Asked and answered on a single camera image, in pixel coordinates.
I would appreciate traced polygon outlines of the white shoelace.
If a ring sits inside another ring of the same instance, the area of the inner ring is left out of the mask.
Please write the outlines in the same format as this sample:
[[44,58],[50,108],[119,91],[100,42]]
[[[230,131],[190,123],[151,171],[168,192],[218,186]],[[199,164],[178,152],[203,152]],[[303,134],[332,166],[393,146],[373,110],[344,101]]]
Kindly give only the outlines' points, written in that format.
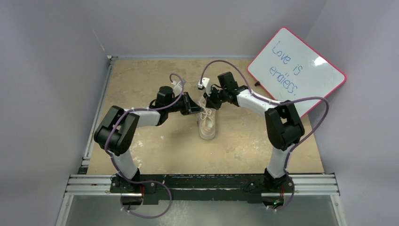
[[203,111],[199,115],[199,121],[205,128],[212,128],[215,125],[215,112],[213,108],[203,107]]

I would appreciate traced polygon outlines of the beige sneaker shoe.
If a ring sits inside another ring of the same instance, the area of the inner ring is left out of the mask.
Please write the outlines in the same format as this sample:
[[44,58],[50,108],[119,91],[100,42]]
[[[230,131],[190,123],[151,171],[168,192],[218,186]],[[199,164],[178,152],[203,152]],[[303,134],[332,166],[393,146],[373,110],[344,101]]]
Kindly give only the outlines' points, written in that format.
[[198,105],[202,108],[200,113],[197,113],[197,123],[199,125],[199,135],[204,140],[211,140],[215,137],[215,113],[213,108],[206,107],[206,100],[200,97]]

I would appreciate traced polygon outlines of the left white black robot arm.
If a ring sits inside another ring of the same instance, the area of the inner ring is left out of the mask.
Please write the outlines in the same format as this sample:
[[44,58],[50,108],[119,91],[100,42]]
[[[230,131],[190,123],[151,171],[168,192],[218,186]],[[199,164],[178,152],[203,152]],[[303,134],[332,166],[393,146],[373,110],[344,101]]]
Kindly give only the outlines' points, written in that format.
[[168,119],[170,113],[190,115],[202,110],[203,108],[195,103],[187,92],[176,96],[171,87],[163,86],[148,108],[125,110],[116,105],[112,106],[97,127],[94,141],[110,156],[117,175],[123,178],[122,187],[133,193],[140,188],[140,172],[129,152],[136,129],[160,126]]

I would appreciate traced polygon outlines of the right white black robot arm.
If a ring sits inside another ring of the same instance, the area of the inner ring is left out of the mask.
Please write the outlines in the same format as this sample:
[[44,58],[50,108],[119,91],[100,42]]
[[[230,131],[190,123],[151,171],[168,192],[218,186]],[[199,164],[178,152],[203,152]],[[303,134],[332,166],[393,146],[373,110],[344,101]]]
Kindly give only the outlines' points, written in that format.
[[219,85],[201,77],[198,89],[204,91],[206,107],[218,110],[223,103],[246,108],[262,116],[272,145],[270,162],[265,169],[264,185],[271,192],[287,181],[287,165],[293,147],[304,135],[304,126],[294,104],[275,102],[263,97],[246,85],[239,86],[231,72],[218,75]]

